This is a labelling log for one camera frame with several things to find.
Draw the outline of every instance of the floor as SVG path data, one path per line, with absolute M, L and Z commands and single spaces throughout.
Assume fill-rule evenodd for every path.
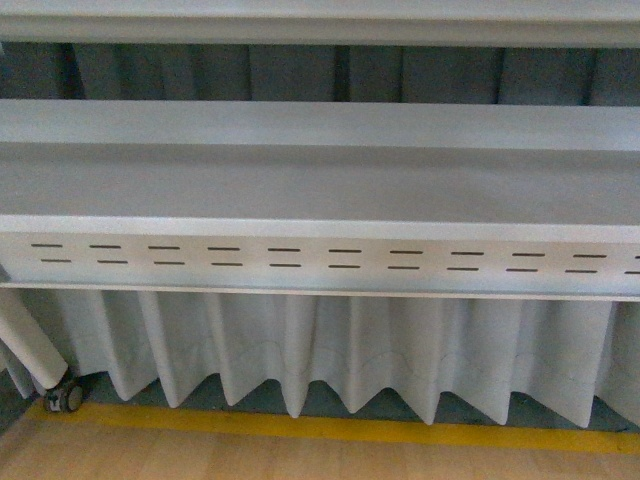
M 640 455 L 229 435 L 23 417 L 0 437 L 0 479 L 25 478 L 637 480 Z
M 443 394 L 429 427 L 393 390 L 350 415 L 335 392 L 314 382 L 305 417 L 293 420 L 282 415 L 277 382 L 230 407 L 213 375 L 181 409 L 166 407 L 158 382 L 128 402 L 104 374 L 85 384 L 79 412 L 50 415 L 0 374 L 0 480 L 640 478 L 640 428 L 597 399 L 591 431 L 519 394 L 509 419 L 517 428 L 491 427 L 452 394 Z

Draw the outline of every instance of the wooden floor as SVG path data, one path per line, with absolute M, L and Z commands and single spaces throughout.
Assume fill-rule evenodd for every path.
M 640 456 L 131 428 L 22 418 L 0 479 L 640 479 Z

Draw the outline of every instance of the perforated panel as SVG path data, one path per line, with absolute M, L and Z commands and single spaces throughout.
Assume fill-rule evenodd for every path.
M 640 247 L 620 244 L 6 234 L 1 245 L 17 283 L 640 294 Z

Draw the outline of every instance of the ventilation slot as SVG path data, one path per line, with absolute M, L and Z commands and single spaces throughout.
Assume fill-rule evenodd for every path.
M 576 253 L 573 258 L 607 258 L 606 255 L 591 255 L 585 253 Z

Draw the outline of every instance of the white shelf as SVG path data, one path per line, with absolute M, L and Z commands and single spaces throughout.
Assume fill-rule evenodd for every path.
M 640 109 L 0 108 L 5 286 L 640 300 Z
M 640 3 L 8 0 L 0 39 L 637 47 Z

